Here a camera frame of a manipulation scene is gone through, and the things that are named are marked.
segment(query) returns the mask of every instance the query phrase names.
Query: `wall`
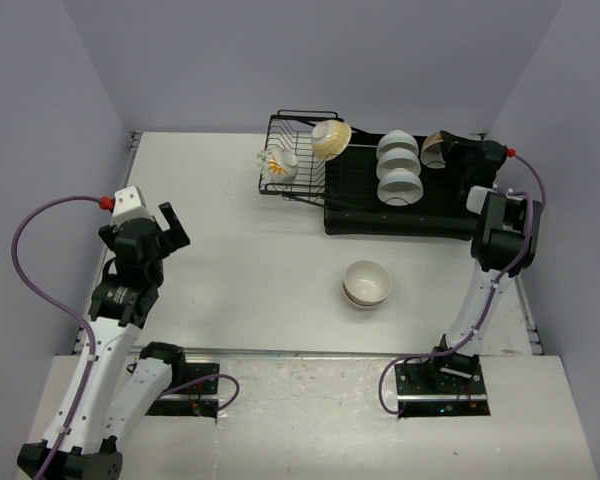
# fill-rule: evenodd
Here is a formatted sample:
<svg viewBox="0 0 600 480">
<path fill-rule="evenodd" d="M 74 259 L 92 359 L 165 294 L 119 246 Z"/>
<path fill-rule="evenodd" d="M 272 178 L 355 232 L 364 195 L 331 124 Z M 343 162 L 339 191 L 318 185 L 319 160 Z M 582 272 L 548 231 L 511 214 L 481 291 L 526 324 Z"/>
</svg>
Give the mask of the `wall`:
<svg viewBox="0 0 600 480">
<path fill-rule="evenodd" d="M 129 127 L 257 133 L 280 108 L 377 131 L 485 131 L 560 4 L 64 2 Z"/>
<path fill-rule="evenodd" d="M 600 1 L 566 0 L 492 130 L 538 167 L 549 200 L 526 273 L 548 353 L 564 362 L 600 476 Z M 521 168 L 511 185 L 532 185 Z"/>
<path fill-rule="evenodd" d="M 76 331 L 20 283 L 11 236 L 45 201 L 112 192 L 128 141 L 63 5 L 0 0 L 0 479 L 14 477 L 52 356 L 70 351 Z M 86 204 L 49 212 L 23 237 L 25 269 L 82 308 L 106 221 Z"/>
</svg>

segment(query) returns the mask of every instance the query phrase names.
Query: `black dish rack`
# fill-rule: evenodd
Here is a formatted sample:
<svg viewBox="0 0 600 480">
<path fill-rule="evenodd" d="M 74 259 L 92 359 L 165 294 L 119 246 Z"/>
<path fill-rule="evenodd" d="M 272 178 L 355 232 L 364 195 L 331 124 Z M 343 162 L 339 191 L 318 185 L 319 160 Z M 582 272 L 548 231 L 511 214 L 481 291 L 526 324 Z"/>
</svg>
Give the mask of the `black dish rack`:
<svg viewBox="0 0 600 480">
<path fill-rule="evenodd" d="M 478 216 L 465 207 L 456 172 L 422 167 L 424 196 L 413 205 L 392 207 L 377 197 L 376 146 L 384 134 L 352 127 L 351 141 L 329 161 L 315 159 L 311 131 L 318 122 L 343 121 L 336 112 L 279 110 L 269 119 L 265 148 L 293 150 L 298 174 L 293 183 L 268 183 L 263 195 L 280 195 L 324 209 L 328 235 L 371 234 L 471 239 Z M 425 137 L 416 137 L 422 148 Z"/>
</svg>

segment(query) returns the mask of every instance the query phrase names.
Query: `red cable plug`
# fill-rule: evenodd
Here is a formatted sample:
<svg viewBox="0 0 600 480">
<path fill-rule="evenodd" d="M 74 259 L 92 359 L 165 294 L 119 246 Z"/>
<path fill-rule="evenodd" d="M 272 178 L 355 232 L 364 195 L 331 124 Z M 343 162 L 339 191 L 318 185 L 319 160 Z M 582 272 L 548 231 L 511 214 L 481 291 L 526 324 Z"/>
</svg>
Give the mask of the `red cable plug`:
<svg viewBox="0 0 600 480">
<path fill-rule="evenodd" d="M 110 197 L 100 197 L 100 200 L 98 201 L 98 206 L 102 210 L 109 210 L 110 212 L 113 212 L 114 205 L 115 202 L 113 201 L 113 198 Z"/>
</svg>

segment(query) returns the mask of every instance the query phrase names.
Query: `bowl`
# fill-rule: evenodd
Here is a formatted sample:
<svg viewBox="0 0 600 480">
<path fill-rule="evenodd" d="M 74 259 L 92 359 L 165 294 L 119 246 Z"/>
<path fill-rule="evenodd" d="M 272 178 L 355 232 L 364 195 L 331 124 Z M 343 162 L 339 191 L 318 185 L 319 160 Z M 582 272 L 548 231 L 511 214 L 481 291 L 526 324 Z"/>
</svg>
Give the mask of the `bowl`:
<svg viewBox="0 0 600 480">
<path fill-rule="evenodd" d="M 258 152 L 256 160 L 260 174 L 267 182 L 292 183 L 298 175 L 298 159 L 287 148 L 265 148 Z"/>
<path fill-rule="evenodd" d="M 345 296 L 354 304 L 373 307 L 391 293 L 391 275 L 380 264 L 370 260 L 352 263 L 342 279 Z"/>
<path fill-rule="evenodd" d="M 380 155 L 376 176 L 382 180 L 396 168 L 404 168 L 415 175 L 420 175 L 420 160 L 411 150 L 396 147 Z"/>
<path fill-rule="evenodd" d="M 446 162 L 442 158 L 442 135 L 440 132 L 429 135 L 422 144 L 422 153 L 420 161 L 425 167 L 441 169 L 446 167 Z"/>
<path fill-rule="evenodd" d="M 380 155 L 396 147 L 406 148 L 416 155 L 420 154 L 420 148 L 418 147 L 418 142 L 415 138 L 402 130 L 393 130 L 392 132 L 387 133 L 378 142 L 378 146 L 376 147 L 376 158 L 380 160 Z"/>
<path fill-rule="evenodd" d="M 311 148 L 318 160 L 332 160 L 344 152 L 351 140 L 351 127 L 338 120 L 317 123 L 311 132 Z"/>
<path fill-rule="evenodd" d="M 413 205 L 423 195 L 420 178 L 404 168 L 389 172 L 378 184 L 378 198 L 393 207 Z"/>
</svg>

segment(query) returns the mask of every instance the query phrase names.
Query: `white table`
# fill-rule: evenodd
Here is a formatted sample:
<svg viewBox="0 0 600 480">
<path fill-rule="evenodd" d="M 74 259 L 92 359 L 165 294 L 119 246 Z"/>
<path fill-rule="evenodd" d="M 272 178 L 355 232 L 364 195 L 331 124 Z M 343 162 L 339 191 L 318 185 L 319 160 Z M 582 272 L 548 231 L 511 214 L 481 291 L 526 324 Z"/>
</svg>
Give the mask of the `white table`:
<svg viewBox="0 0 600 480">
<path fill-rule="evenodd" d="M 165 261 L 165 284 L 138 345 L 398 353 L 430 351 L 455 320 L 473 260 L 469 242 L 329 237 L 322 211 L 257 191 L 264 135 L 145 133 L 130 185 L 148 207 L 172 203 L 191 246 Z M 361 259 L 394 282 L 374 311 L 354 309 L 341 277 Z M 516 289 L 486 334 L 487 355 L 530 355 Z"/>
<path fill-rule="evenodd" d="M 596 478 L 559 358 L 484 358 L 489 417 L 400 421 L 376 397 L 386 361 L 225 359 L 221 371 L 240 380 L 242 393 L 217 424 L 144 418 L 123 452 L 120 478 Z M 40 440 L 76 363 L 76 357 L 54 360 L 29 441 Z M 231 388 L 221 382 L 221 398 Z M 386 389 L 395 408 L 393 374 Z"/>
</svg>

